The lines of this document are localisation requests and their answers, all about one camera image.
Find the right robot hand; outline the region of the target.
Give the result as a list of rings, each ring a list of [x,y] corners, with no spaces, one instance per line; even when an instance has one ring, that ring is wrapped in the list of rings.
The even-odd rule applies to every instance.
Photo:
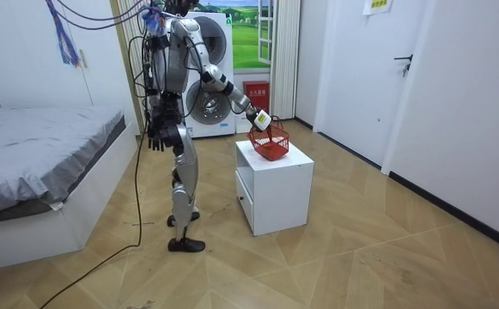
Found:
[[[272,121],[271,116],[262,109],[248,110],[246,112],[246,118],[258,131],[266,130]]]

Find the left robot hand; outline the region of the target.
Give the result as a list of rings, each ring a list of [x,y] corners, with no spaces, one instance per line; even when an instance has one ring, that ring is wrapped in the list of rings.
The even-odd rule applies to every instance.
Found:
[[[149,122],[147,126],[148,149],[163,152],[164,142],[161,139],[161,126],[154,122]]]

